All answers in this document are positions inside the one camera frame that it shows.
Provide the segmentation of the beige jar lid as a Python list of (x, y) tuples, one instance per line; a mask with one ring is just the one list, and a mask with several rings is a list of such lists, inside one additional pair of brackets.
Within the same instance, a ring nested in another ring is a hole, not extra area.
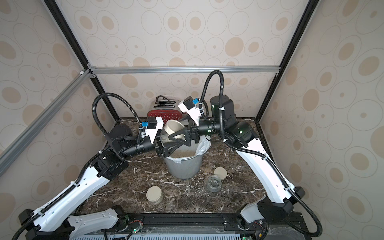
[(218, 176), (222, 181), (227, 177), (227, 170), (223, 167), (217, 167), (214, 170), (214, 175)]

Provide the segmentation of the glass jar with rice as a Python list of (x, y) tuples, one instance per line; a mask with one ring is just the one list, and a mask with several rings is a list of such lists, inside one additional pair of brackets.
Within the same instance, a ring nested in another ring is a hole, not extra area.
[(217, 175), (211, 175), (207, 178), (206, 187), (210, 192), (216, 193), (221, 189), (222, 180)]

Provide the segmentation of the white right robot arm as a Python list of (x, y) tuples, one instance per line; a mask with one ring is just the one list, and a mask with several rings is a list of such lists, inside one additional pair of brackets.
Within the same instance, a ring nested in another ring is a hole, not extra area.
[(202, 119), (201, 115), (205, 110), (202, 105), (198, 99), (191, 97), (181, 102), (180, 110), (190, 118), (188, 126), (176, 120), (169, 120), (164, 126), (164, 134), (174, 147), (190, 146), (202, 136), (218, 135), (246, 161), (264, 186), (266, 196), (245, 205), (240, 210), (241, 221), (278, 222), (293, 211), (294, 204), (303, 204), (304, 189), (295, 187), (282, 174), (265, 151), (253, 128), (248, 123), (237, 121), (231, 99), (227, 96), (211, 98), (212, 119)]

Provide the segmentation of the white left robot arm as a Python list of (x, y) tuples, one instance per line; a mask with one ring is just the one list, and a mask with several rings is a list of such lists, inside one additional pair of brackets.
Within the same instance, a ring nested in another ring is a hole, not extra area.
[(73, 216), (72, 212), (125, 170), (129, 158), (151, 151), (168, 157), (189, 142), (186, 126), (178, 121), (163, 124), (161, 118), (156, 118), (154, 122), (140, 123), (139, 127), (136, 136), (127, 125), (117, 125), (108, 132), (107, 146), (88, 160), (67, 188), (40, 208), (25, 210), (19, 215), (22, 225), (13, 239), (17, 240), (25, 232), (27, 240), (72, 240), (110, 229), (122, 221), (122, 213), (117, 208), (85, 216)]

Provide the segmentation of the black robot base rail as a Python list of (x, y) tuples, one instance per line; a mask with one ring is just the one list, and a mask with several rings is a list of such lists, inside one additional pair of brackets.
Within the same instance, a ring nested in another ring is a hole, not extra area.
[(154, 233), (155, 230), (161, 234), (191, 230), (197, 234), (239, 234), (242, 240), (263, 240), (269, 231), (266, 220), (247, 223), (238, 213), (128, 214), (121, 206), (113, 206), (112, 209), (119, 217), (112, 230), (127, 233), (129, 237), (138, 233)]

